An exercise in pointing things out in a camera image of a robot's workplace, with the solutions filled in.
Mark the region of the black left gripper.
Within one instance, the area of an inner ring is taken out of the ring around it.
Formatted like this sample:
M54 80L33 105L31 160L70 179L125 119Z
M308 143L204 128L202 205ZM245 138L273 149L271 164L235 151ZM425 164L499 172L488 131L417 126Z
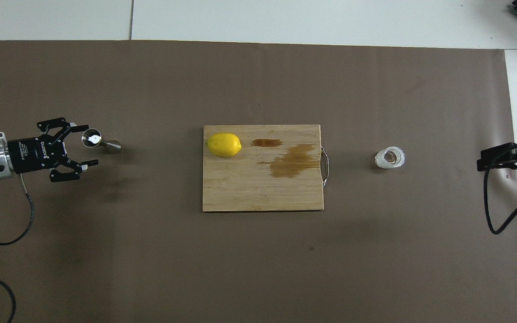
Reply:
M39 137L10 140L7 142L12 169L16 174L50 169L52 183L79 180L99 160L82 163L66 156L64 139L70 133L89 130L88 125L76 125L65 118L54 118L37 123Z

